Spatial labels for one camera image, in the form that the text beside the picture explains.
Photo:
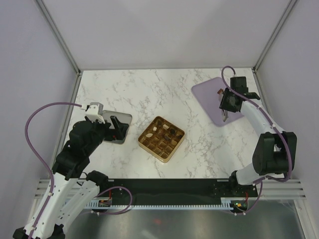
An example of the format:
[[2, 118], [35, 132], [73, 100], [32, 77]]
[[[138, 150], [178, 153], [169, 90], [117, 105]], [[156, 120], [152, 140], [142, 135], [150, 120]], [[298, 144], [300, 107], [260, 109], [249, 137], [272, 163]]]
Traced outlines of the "silver tin lid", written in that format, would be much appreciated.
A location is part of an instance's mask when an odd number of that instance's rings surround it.
[[103, 111], [103, 118], [110, 124], [104, 141], [123, 144], [132, 121], [132, 115], [114, 111]]

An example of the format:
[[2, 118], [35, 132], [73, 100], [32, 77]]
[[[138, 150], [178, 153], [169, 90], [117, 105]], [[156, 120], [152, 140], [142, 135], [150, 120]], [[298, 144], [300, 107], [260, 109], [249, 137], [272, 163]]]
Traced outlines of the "metal tongs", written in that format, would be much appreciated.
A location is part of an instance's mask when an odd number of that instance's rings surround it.
[[227, 102], [227, 95], [225, 95], [225, 92], [223, 90], [223, 93], [218, 95], [218, 99], [219, 99], [219, 109], [221, 110], [221, 114], [222, 114], [222, 120], [223, 122], [226, 122], [226, 120], [228, 119], [228, 105], [229, 103]]

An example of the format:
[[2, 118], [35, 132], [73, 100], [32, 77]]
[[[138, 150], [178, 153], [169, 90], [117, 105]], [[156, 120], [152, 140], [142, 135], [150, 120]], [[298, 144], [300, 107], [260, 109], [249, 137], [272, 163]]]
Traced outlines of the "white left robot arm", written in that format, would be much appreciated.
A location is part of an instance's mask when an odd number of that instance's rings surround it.
[[85, 206], [94, 198], [105, 196], [116, 187], [109, 187], [109, 178], [98, 171], [90, 172], [81, 188], [67, 201], [70, 190], [77, 184], [87, 167], [90, 155], [103, 141], [122, 140], [129, 124], [116, 116], [111, 122], [85, 118], [74, 124], [69, 140], [57, 155], [49, 170], [50, 182], [31, 220], [13, 233], [15, 239], [63, 239], [68, 228]]

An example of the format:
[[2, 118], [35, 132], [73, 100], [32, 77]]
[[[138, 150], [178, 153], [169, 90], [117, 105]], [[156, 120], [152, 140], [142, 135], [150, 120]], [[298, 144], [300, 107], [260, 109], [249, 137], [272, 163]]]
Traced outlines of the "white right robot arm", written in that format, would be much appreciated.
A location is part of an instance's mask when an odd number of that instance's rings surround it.
[[236, 179], [228, 183], [229, 193], [240, 196], [245, 192], [246, 185], [265, 178], [273, 179], [275, 174], [283, 174], [281, 180], [286, 181], [294, 168], [297, 136], [274, 122], [257, 93], [248, 90], [246, 77], [232, 77], [230, 86], [218, 94], [222, 120], [226, 121], [230, 113], [241, 113], [259, 137], [252, 162], [234, 172]]

